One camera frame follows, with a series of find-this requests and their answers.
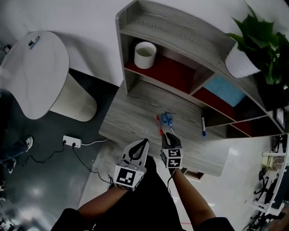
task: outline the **marker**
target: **marker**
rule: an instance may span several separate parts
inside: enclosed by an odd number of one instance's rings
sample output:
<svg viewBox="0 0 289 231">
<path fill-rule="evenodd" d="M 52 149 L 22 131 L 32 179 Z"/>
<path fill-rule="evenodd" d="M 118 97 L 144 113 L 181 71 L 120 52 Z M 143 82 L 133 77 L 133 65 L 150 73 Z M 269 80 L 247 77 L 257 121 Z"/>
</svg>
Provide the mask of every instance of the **marker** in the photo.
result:
<svg viewBox="0 0 289 231">
<path fill-rule="evenodd" d="M 38 42 L 38 40 L 40 39 L 40 37 L 38 36 L 35 41 L 33 41 L 33 43 L 30 45 L 30 50 L 35 46 L 35 44 Z"/>
<path fill-rule="evenodd" d="M 159 132 L 161 133 L 161 136 L 163 136 L 163 130 L 162 130 L 161 123 L 159 122 L 159 117 L 158 117 L 158 115 L 157 115 L 157 122 L 158 122 L 158 129 L 159 129 Z"/>
<path fill-rule="evenodd" d="M 202 126 L 203 126 L 203 136 L 206 136 L 205 118 L 204 117 L 202 117 Z"/>
</svg>

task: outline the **blue cloth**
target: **blue cloth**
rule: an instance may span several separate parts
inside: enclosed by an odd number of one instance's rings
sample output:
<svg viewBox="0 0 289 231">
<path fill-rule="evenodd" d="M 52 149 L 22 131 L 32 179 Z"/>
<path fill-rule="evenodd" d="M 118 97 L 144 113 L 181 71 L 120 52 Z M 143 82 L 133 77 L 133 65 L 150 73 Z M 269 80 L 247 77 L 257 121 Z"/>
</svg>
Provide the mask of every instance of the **blue cloth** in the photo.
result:
<svg viewBox="0 0 289 231">
<path fill-rule="evenodd" d="M 222 76 L 216 76 L 204 88 L 235 107 L 246 95 Z"/>
<path fill-rule="evenodd" d="M 26 141 L 17 141 L 12 147 L 0 149 L 0 163 L 11 160 L 28 150 Z"/>
</svg>

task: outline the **shelf board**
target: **shelf board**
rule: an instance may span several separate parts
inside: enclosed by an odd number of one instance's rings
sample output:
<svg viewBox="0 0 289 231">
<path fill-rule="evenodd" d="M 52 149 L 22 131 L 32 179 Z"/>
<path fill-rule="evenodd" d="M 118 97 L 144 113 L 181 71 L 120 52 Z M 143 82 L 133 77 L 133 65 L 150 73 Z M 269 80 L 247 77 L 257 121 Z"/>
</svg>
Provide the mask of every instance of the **shelf board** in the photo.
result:
<svg viewBox="0 0 289 231">
<path fill-rule="evenodd" d="M 138 68 L 133 60 L 126 63 L 125 69 L 151 77 L 186 94 L 190 93 L 195 74 L 195 70 L 162 55 L 156 55 L 154 65 L 149 69 Z"/>
</svg>

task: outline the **black cable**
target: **black cable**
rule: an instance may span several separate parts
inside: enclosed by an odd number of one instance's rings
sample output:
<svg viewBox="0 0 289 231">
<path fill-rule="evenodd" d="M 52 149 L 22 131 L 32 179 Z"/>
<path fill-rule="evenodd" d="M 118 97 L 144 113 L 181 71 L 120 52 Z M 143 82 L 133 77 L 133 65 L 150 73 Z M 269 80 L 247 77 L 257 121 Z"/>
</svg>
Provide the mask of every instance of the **black cable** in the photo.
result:
<svg viewBox="0 0 289 231">
<path fill-rule="evenodd" d="M 90 169 L 82 162 L 82 160 L 81 160 L 81 159 L 79 158 L 79 156 L 76 154 L 76 152 L 75 152 L 75 150 L 74 150 L 74 147 L 75 147 L 75 143 L 72 144 L 72 150 L 73 150 L 74 154 L 77 156 L 77 158 L 79 159 L 79 161 L 80 161 L 90 172 L 97 173 L 98 176 L 99 176 L 99 179 L 101 179 L 100 174 L 99 174 L 98 171 L 92 171 L 92 170 L 90 170 Z M 101 179 L 101 180 L 104 181 L 104 182 L 106 182 L 106 183 L 108 183 L 108 184 L 111 184 L 111 182 L 107 182 L 106 180 L 103 180 L 103 179 Z"/>
<path fill-rule="evenodd" d="M 28 159 L 29 158 L 31 158 L 31 159 L 33 159 L 36 163 L 38 163 L 38 164 L 44 164 L 46 161 L 48 161 L 51 157 L 53 157 L 53 155 L 55 154 L 55 153 L 62 153 L 62 152 L 64 152 L 64 145 L 65 145 L 65 143 L 66 143 L 66 141 L 64 140 L 63 142 L 62 142 L 62 150 L 61 151 L 54 151 L 48 158 L 46 158 L 45 160 L 43 160 L 43 161 L 38 161 L 38 160 L 36 160 L 33 156 L 31 156 L 31 155 L 29 155 L 27 158 L 26 158 L 26 160 L 25 160 L 25 165 L 26 165 L 26 163 L 27 163 L 27 161 L 28 161 Z"/>
<path fill-rule="evenodd" d="M 109 190 L 110 186 L 113 184 L 113 178 L 108 174 L 108 178 L 110 180 L 110 184 L 109 186 L 107 187 L 107 191 Z"/>
<path fill-rule="evenodd" d="M 169 183 L 170 180 L 172 179 L 172 177 L 173 177 L 173 175 L 175 174 L 175 172 L 176 172 L 176 168 L 175 168 L 175 170 L 173 171 L 171 177 L 168 179 L 168 183 Z M 172 194 L 171 194 L 171 190 L 168 188 L 168 186 L 167 186 L 167 190 L 168 190 L 168 192 L 170 193 L 170 195 L 172 196 Z"/>
</svg>

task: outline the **white flower pot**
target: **white flower pot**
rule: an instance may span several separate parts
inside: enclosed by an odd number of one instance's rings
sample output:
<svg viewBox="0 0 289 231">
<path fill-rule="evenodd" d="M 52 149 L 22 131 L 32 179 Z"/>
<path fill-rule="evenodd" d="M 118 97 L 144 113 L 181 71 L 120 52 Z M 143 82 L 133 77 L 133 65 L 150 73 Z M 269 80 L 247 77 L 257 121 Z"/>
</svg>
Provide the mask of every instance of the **white flower pot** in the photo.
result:
<svg viewBox="0 0 289 231">
<path fill-rule="evenodd" d="M 254 66 L 248 56 L 243 51 L 238 50 L 237 47 L 238 43 L 236 42 L 225 61 L 231 75 L 236 78 L 243 78 L 259 72 L 260 70 Z"/>
</svg>

